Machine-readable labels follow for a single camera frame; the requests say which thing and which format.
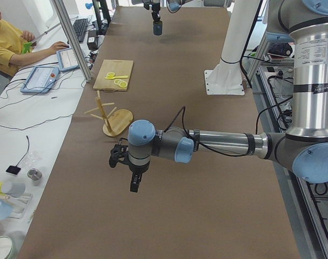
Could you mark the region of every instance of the person's hand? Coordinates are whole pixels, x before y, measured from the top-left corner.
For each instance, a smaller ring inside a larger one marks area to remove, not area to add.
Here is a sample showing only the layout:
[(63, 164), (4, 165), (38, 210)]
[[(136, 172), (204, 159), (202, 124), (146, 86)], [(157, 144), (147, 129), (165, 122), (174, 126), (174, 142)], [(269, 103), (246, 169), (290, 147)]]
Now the person's hand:
[(24, 38), (27, 42), (31, 42), (35, 39), (34, 34), (30, 31), (23, 31), (21, 37)]
[(56, 42), (49, 47), (49, 50), (51, 51), (52, 54), (56, 54), (58, 50), (64, 50), (67, 47), (69, 47), (69, 45), (65, 44), (64, 42)]

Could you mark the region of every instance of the white table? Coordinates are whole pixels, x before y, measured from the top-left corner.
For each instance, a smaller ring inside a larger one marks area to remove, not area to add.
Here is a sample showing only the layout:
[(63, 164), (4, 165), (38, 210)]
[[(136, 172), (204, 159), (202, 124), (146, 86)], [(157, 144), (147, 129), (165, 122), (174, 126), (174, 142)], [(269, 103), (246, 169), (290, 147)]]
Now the white table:
[[(80, 46), (87, 56), (89, 50), (86, 45), (86, 38)], [(35, 51), (46, 49), (59, 40), (67, 42), (61, 26), (58, 26), (49, 32), (47, 36), (41, 38), (37, 43)], [(33, 65), (52, 62), (57, 62), (56, 55), (47, 57)], [(30, 71), (31, 68), (19, 71), (12, 81), (27, 78)], [(19, 129), (30, 127), (25, 130), (0, 127), (0, 182), (23, 182), (26, 185), (25, 192), (32, 195), (32, 199), (28, 203), (21, 219), (7, 218), (0, 222), (3, 226), (1, 234), (12, 237), (18, 250), (21, 248), (22, 242), (27, 234), (31, 218), (43, 194), (69, 128), (71, 115), (77, 107), (85, 85), (85, 80), (80, 69), (60, 73), (52, 90), (47, 94), (38, 94), (35, 96), (22, 94), (19, 91), (22, 86), (21, 82), (24, 81), (11, 83), (0, 97), (0, 125)], [(52, 119), (56, 120), (31, 127)], [(16, 165), (25, 154), (28, 147), (26, 135), (29, 137), (29, 152), (19, 164), (21, 171), (18, 175), (10, 175), (5, 170), (10, 165)], [(27, 177), (27, 172), (31, 168), (36, 168), (42, 172), (43, 176), (39, 181), (34, 182)]]

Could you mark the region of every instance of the white wall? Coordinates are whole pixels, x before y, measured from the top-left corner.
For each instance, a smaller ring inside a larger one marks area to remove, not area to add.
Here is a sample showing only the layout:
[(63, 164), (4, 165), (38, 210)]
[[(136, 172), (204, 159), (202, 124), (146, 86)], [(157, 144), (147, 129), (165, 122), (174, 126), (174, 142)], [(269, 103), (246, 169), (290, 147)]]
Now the white wall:
[[(41, 19), (37, 6), (50, 5), (50, 0), (0, 0), (0, 11), (3, 19), (11, 22), (21, 30), (33, 32), (36, 36), (46, 31), (53, 26), (52, 23), (47, 23)], [(78, 9), (75, 0), (63, 0), (65, 8), (69, 14), (78, 14)], [(56, 10), (52, 6), (53, 13), (56, 15)]]

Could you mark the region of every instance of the white bowl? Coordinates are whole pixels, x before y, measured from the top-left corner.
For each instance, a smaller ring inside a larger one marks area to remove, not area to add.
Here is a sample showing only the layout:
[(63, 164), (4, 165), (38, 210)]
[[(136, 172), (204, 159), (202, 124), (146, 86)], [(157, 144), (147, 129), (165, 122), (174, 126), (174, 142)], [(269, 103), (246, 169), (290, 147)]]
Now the white bowl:
[(0, 236), (0, 259), (8, 259), (12, 255), (12, 240), (8, 236)]

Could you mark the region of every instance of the yellow shirt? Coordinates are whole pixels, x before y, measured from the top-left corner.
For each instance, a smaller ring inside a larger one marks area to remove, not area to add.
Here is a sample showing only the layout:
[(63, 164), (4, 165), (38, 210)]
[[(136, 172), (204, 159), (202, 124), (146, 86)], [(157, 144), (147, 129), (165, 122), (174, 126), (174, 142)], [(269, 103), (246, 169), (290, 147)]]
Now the yellow shirt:
[(0, 70), (11, 76), (15, 75), (19, 66), (9, 64), (14, 54), (21, 54), (23, 43), (22, 31), (5, 20), (0, 20)]

